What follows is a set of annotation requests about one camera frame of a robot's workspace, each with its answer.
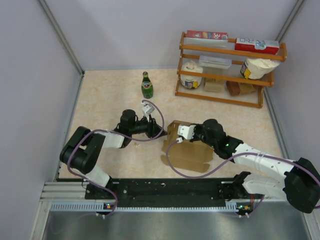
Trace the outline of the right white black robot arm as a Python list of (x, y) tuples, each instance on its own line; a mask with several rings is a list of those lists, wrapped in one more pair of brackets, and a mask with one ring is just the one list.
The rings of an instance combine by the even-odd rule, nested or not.
[(239, 198), (249, 194), (259, 194), (286, 200), (295, 209), (310, 214), (319, 209), (320, 174), (306, 158), (285, 159), (263, 153), (242, 140), (227, 135), (216, 119), (207, 119), (203, 123), (170, 123), (167, 133), (176, 130), (177, 138), (171, 147), (201, 141), (211, 147), (216, 155), (225, 161), (245, 165), (256, 169), (265, 176), (251, 172), (242, 172), (234, 179), (233, 192)]

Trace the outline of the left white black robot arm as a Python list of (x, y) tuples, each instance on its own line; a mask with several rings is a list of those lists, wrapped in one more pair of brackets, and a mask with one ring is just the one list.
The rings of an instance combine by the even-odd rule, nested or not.
[(145, 134), (149, 139), (157, 139), (167, 135), (167, 132), (157, 124), (156, 119), (151, 115), (138, 119), (134, 110), (126, 109), (122, 112), (120, 122), (113, 131), (92, 133), (81, 144), (85, 149), (78, 148), (72, 154), (78, 143), (90, 132), (90, 129), (79, 126), (60, 152), (59, 160), (67, 164), (71, 159), (69, 167), (77, 174), (82, 174), (97, 184), (97, 194), (105, 199), (113, 194), (114, 187), (108, 183), (111, 177), (97, 165), (101, 149), (123, 149), (131, 142), (131, 137), (137, 134)]

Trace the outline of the brown cardboard box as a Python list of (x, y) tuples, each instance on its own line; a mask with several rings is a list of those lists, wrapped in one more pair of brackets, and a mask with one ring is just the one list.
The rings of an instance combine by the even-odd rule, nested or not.
[[(174, 120), (168, 125), (167, 139), (164, 140), (162, 146), (163, 153), (166, 153), (169, 145), (178, 138), (179, 125), (189, 126), (190, 123)], [(177, 143), (170, 148), (168, 154), (169, 159), (163, 154), (161, 156), (161, 161), (166, 166), (172, 164), (175, 168), (205, 173), (210, 167), (213, 155), (214, 150), (203, 142), (189, 142), (188, 140), (183, 140), (183, 142)]]

